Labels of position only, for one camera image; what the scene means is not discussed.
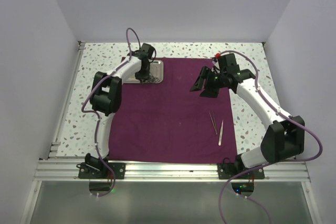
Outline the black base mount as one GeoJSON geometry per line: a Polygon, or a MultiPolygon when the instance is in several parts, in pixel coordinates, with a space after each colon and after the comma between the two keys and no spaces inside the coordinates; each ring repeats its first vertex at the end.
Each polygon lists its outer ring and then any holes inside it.
{"type": "Polygon", "coordinates": [[[247,168],[239,164],[232,163],[228,159],[223,160],[217,164],[217,172],[219,179],[230,179],[240,173],[243,173],[237,179],[265,179],[263,169],[257,169],[249,173],[246,172],[247,168]]]}
{"type": "Polygon", "coordinates": [[[77,164],[79,169],[78,178],[80,179],[124,179],[125,163],[107,163],[107,168],[103,163],[96,165],[86,164],[85,162],[77,164]]]}

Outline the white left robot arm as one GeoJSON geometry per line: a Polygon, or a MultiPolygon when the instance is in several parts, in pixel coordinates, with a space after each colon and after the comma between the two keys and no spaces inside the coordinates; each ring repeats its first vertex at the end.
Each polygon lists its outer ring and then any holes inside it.
{"type": "Polygon", "coordinates": [[[93,79],[92,90],[82,105],[83,113],[97,116],[94,130],[93,151],[87,157],[94,158],[90,171],[97,178],[104,178],[109,165],[104,160],[109,155],[110,127],[122,101],[122,85],[130,77],[147,80],[150,77],[150,64],[156,56],[156,49],[146,43],[136,51],[130,51],[124,60],[108,72],[98,71],[93,79]]]}

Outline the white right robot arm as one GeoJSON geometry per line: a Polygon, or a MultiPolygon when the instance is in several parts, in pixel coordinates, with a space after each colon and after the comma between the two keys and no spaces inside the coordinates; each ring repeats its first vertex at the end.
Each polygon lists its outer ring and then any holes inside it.
{"type": "Polygon", "coordinates": [[[254,167],[274,164],[299,155],[304,150],[304,120],[291,116],[258,84],[257,73],[240,69],[235,53],[216,54],[213,66],[204,66],[190,91],[200,91],[201,97],[216,98],[221,88],[231,89],[243,99],[264,125],[266,132],[259,147],[239,154],[234,161],[234,172],[246,178],[254,167]]]}

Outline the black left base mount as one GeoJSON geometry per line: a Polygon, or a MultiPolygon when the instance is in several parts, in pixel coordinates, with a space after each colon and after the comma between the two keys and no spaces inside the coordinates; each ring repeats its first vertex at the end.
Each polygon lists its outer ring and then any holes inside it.
{"type": "Polygon", "coordinates": [[[124,179],[125,163],[107,163],[107,168],[103,163],[96,165],[86,164],[85,162],[77,164],[79,169],[78,178],[80,179],[124,179]]]}

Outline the stainless steel instrument tray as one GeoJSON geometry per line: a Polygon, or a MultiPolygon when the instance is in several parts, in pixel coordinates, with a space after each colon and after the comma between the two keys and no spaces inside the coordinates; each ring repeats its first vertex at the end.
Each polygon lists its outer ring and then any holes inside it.
{"type": "MultiPolygon", "coordinates": [[[[155,60],[150,65],[150,76],[155,76],[159,78],[159,83],[161,83],[164,79],[164,63],[162,60],[155,60]]],[[[138,79],[135,78],[135,75],[132,75],[128,80],[126,80],[124,83],[128,84],[138,84],[140,83],[138,79]]]]}

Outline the aluminium frame rail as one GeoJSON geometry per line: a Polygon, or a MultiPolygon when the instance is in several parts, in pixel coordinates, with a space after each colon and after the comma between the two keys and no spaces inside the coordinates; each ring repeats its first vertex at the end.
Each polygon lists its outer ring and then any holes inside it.
{"type": "MultiPolygon", "coordinates": [[[[74,182],[85,171],[79,159],[49,159],[39,161],[33,179],[35,181],[74,182]]],[[[112,164],[116,180],[122,182],[224,182],[221,170],[215,164],[168,164],[122,161],[112,164]]],[[[255,182],[309,182],[305,163],[288,162],[267,166],[257,171],[255,182]]]]}

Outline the steel surgical scissors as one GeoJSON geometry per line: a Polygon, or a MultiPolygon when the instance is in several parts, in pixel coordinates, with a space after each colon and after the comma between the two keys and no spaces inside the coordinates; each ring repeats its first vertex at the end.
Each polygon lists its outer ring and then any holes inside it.
{"type": "Polygon", "coordinates": [[[140,79],[139,82],[140,83],[149,83],[149,84],[159,83],[159,78],[157,78],[155,76],[148,76],[146,78],[140,79]]]}

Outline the broad steel forceps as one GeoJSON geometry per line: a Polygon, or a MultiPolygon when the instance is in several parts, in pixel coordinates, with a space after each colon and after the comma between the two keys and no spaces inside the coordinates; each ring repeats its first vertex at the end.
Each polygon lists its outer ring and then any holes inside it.
{"type": "Polygon", "coordinates": [[[221,122],[221,127],[220,127],[219,137],[218,137],[218,146],[221,146],[221,144],[222,144],[223,130],[224,130],[224,120],[222,120],[222,122],[221,122]]]}

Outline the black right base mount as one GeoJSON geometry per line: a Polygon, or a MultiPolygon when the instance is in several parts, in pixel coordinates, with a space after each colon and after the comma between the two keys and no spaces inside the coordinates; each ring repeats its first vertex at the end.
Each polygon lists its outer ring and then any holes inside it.
{"type": "Polygon", "coordinates": [[[263,169],[257,169],[249,173],[246,172],[247,168],[239,164],[232,163],[228,159],[223,160],[217,164],[217,172],[219,179],[230,179],[240,173],[243,173],[237,179],[265,179],[263,169]]]}

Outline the thin steel tweezers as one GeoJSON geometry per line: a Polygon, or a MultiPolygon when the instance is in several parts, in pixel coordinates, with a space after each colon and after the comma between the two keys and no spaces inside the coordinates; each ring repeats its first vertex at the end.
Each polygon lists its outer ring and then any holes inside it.
{"type": "Polygon", "coordinates": [[[216,122],[215,122],[215,117],[214,117],[214,113],[209,111],[209,115],[210,115],[210,118],[211,118],[211,122],[212,122],[212,125],[213,125],[213,128],[214,128],[214,131],[215,131],[215,134],[217,135],[217,126],[216,126],[216,122]]]}

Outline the purple cloth wrap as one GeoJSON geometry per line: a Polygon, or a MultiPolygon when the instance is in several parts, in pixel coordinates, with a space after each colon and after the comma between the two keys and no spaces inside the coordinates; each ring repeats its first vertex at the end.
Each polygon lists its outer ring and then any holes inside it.
{"type": "Polygon", "coordinates": [[[215,164],[237,155],[230,95],[216,98],[190,92],[209,59],[165,58],[159,84],[124,84],[122,102],[109,136],[112,160],[215,164]],[[215,134],[209,111],[214,113],[215,134]],[[223,139],[218,146],[221,122],[223,139]]]}

